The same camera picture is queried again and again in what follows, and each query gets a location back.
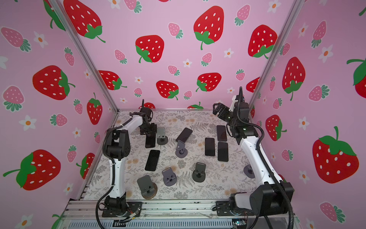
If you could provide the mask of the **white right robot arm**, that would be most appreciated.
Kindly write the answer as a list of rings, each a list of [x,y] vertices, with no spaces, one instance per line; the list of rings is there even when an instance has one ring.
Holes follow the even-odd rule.
[[[243,118],[246,105],[237,101],[233,101],[231,107],[222,103],[213,105],[213,114],[227,122],[232,137],[246,154],[256,181],[252,193],[232,194],[228,207],[234,214],[250,211],[262,217],[288,213],[292,218],[291,199],[295,190],[281,179],[264,153],[261,145],[265,135],[263,129]]]

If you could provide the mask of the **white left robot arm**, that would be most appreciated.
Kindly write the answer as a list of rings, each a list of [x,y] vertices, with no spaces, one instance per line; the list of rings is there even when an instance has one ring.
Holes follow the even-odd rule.
[[[102,152],[110,163],[110,189],[104,199],[104,212],[110,211],[123,216],[128,211],[125,188],[125,163],[131,151],[130,134],[137,128],[142,135],[156,132],[156,124],[152,123],[153,111],[141,108],[139,112],[130,113],[129,119],[120,126],[107,130]]]

